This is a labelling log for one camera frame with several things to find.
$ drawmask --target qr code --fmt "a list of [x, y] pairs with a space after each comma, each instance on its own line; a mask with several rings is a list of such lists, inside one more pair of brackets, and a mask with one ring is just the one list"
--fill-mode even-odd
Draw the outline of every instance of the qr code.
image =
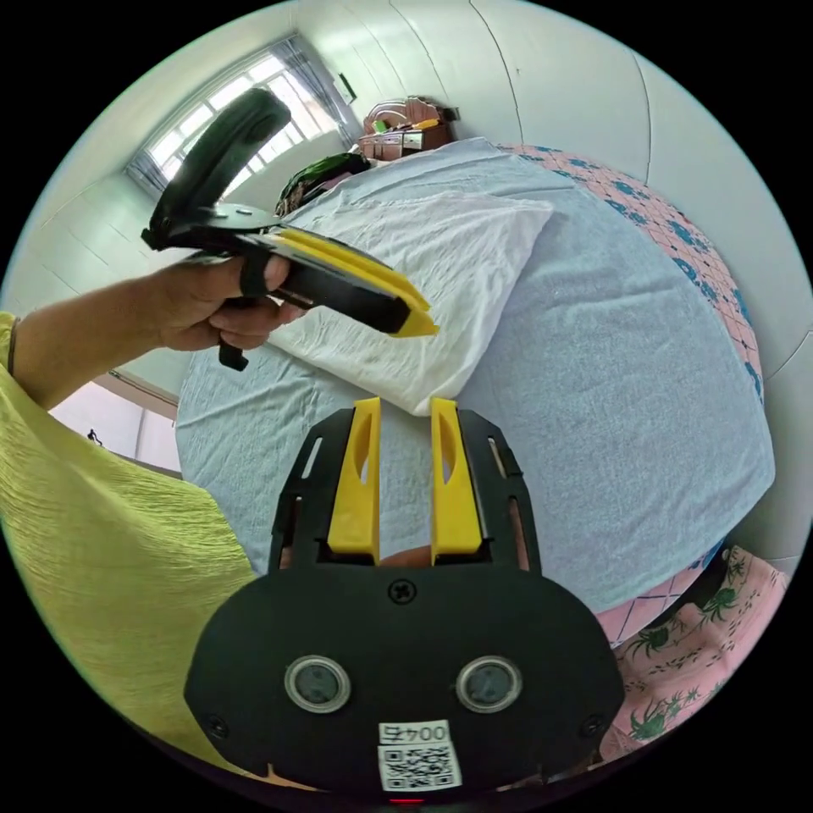
[[379, 748], [381, 780], [387, 790], [454, 788], [460, 784], [454, 748], [449, 743]]

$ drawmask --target bracelet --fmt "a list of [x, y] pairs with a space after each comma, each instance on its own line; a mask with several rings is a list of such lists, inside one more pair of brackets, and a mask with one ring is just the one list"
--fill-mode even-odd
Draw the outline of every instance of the bracelet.
[[8, 374], [14, 377], [14, 345], [17, 341], [17, 325], [19, 324], [19, 316], [14, 320], [11, 325], [11, 338], [8, 341]]

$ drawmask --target label sticker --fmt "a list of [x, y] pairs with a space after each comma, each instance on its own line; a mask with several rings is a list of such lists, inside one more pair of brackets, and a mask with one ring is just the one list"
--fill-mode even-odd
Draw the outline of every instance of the label sticker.
[[379, 724], [379, 773], [384, 790], [446, 790], [462, 785], [448, 720]]

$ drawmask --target yellow shirt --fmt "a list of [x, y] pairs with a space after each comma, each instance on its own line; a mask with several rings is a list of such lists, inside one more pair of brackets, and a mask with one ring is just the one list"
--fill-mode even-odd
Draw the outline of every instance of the yellow shirt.
[[8, 374], [0, 312], [0, 517], [25, 587], [66, 656], [135, 725], [225, 762], [183, 698], [204, 624], [254, 577], [212, 497], [64, 427]]

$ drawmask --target window frame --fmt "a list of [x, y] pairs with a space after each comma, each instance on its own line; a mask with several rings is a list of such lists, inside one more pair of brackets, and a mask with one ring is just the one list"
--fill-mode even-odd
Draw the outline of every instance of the window frame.
[[[225, 70], [218, 73], [218, 75], [208, 81], [206, 84], [200, 86], [196, 92], [191, 94], [182, 104], [180, 104], [171, 115], [169, 115], [163, 122], [163, 124], [153, 131], [152, 135], [150, 136], [149, 140], [143, 145], [140, 152], [146, 153], [152, 161], [158, 166], [158, 170], [161, 172], [161, 176], [165, 183], [169, 183], [172, 178], [174, 177], [174, 173], [172, 175], [167, 175], [165, 172], [165, 167], [168, 163], [175, 160], [180, 163], [185, 158], [185, 155], [189, 152], [189, 145], [194, 144], [194, 141], [197, 138], [200, 138], [201, 134], [205, 132], [206, 128], [209, 124], [213, 121], [214, 116], [218, 114], [218, 111], [212, 104], [211, 99], [214, 97], [218, 92], [225, 89], [228, 85], [232, 82], [237, 81], [240, 79], [241, 76], [245, 76], [249, 81], [252, 82], [251, 87], [268, 87], [271, 82], [277, 80], [280, 76], [285, 77], [290, 82], [291, 90], [299, 97], [302, 106], [307, 110], [307, 106], [312, 103], [312, 101], [306, 101], [306, 99], [302, 98], [299, 92], [296, 89], [296, 85], [294, 82], [290, 80], [296, 81], [296, 77], [290, 75], [290, 71], [283, 67], [280, 70], [275, 71], [271, 75], [265, 77], [260, 81], [255, 81], [253, 77], [250, 75], [249, 71], [253, 68], [256, 68], [258, 65], [262, 64], [268, 59], [274, 57], [272, 53], [273, 44], [266, 46], [258, 51], [255, 51], [249, 54], [247, 57], [239, 60], [236, 63], [233, 63]], [[207, 119], [204, 123], [202, 123], [197, 130], [189, 136], [184, 136], [183, 132], [180, 130], [180, 125], [188, 119], [197, 109], [200, 107], [207, 107], [209, 111], [213, 114], [212, 117]], [[257, 172], [264, 171], [276, 158], [280, 155], [287, 152], [291, 147], [295, 147], [297, 143], [303, 143], [304, 141], [310, 141], [313, 138], [318, 138], [319, 136], [326, 135], [332, 130], [338, 129], [338, 123], [333, 122], [332, 126], [329, 130], [324, 128], [324, 124], [320, 122], [316, 116], [310, 113], [307, 110], [308, 114], [311, 116], [313, 123], [318, 128], [319, 132], [317, 135], [308, 138], [302, 130], [302, 127], [299, 123], [296, 122], [296, 119], [292, 116], [291, 121], [284, 129], [280, 131], [280, 133], [285, 133], [288, 129], [292, 129], [293, 132], [296, 134], [296, 141], [291, 144], [290, 147], [286, 147], [285, 149], [276, 152], [270, 160], [263, 158], [260, 155], [260, 151], [257, 151], [255, 156], [252, 156], [252, 161], [255, 159], [258, 160], [262, 164], [262, 168], [259, 170], [253, 169], [250, 164], [247, 164], [243, 170], [241, 170], [240, 174], [237, 176], [238, 178], [240, 175], [244, 173], [248, 173], [245, 177], [241, 179], [239, 183], [233, 183], [224, 193], [225, 195], [230, 194], [234, 189], [238, 188], [242, 183], [246, 180], [251, 178], [253, 175], [257, 174]], [[325, 116], [326, 119], [330, 119], [330, 116], [327, 114], [326, 111], [322, 110], [322, 114]], [[165, 158], [165, 160], [161, 163], [158, 163], [157, 159], [153, 156], [152, 151], [159, 145], [161, 142], [166, 139], [171, 133], [175, 133], [177, 136], [182, 138], [181, 143]]]

